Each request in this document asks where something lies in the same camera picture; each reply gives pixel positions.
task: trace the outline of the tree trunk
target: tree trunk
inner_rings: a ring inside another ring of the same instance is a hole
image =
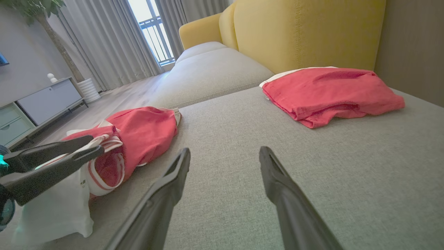
[[[85,78],[82,76],[82,73],[80,73],[79,69],[72,61],[71,57],[69,56],[69,54],[66,51],[65,47],[63,46],[63,44],[60,42],[58,35],[54,32],[52,27],[49,25],[48,20],[46,20],[46,16],[44,14],[37,15],[36,19],[43,26],[46,33],[48,33],[49,37],[51,38],[52,42],[54,43],[55,47],[59,50],[60,54],[62,55],[63,59],[65,60],[66,64],[68,65],[69,69],[71,70],[75,80],[77,82],[84,81]]]

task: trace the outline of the television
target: television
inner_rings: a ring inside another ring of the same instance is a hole
[[[6,61],[6,58],[0,53],[0,66],[8,65],[8,61]]]

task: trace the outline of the red cloth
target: red cloth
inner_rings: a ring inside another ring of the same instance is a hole
[[[373,72],[361,69],[304,69],[265,83],[263,92],[279,108],[308,128],[333,117],[380,115],[405,107]]]
[[[125,169],[123,182],[125,182],[138,165],[148,163],[167,151],[177,134],[173,110],[159,110],[153,107],[129,109],[117,112],[106,120],[112,126],[88,129],[72,134],[64,140],[84,135],[92,135],[94,138],[102,135],[117,136],[123,146],[99,156],[94,165],[100,178],[112,188],[119,185],[121,174],[117,166],[118,159],[113,159],[111,156],[123,153]]]
[[[106,126],[102,128],[93,128],[84,130],[82,132],[78,132],[75,134],[72,134],[68,137],[65,137],[63,140],[71,140],[74,138],[79,138],[85,135],[91,135],[94,138],[98,137],[104,137],[103,143],[100,143],[102,147],[105,149],[105,153],[101,156],[97,157],[97,159],[90,161],[88,163],[88,174],[91,177],[91,180],[101,189],[107,189],[106,187],[103,187],[94,175],[91,168],[91,162],[94,162],[94,168],[96,173],[101,177],[101,179],[110,187],[115,187],[120,179],[121,179],[121,172],[120,168],[118,168],[116,165],[118,164],[118,161],[115,160],[115,155],[121,155],[123,154],[123,148],[120,146],[121,143],[116,142],[113,140],[113,137],[117,137],[119,140],[120,135],[116,129],[115,126]]]
[[[126,181],[137,165],[148,163],[166,152],[177,134],[173,110],[154,107],[129,109],[106,119],[120,130],[125,156]]]

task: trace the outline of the yellow sofa backrest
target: yellow sofa backrest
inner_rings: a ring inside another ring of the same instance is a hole
[[[385,0],[237,0],[223,43],[274,73],[313,66],[373,70]]]
[[[236,31],[234,29],[234,10],[237,2],[232,3],[222,12],[219,17],[219,30],[221,32],[222,43],[230,48],[239,50]]]

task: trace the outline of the window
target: window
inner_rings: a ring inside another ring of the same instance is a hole
[[[140,28],[161,65],[174,62],[155,0],[128,0]]]

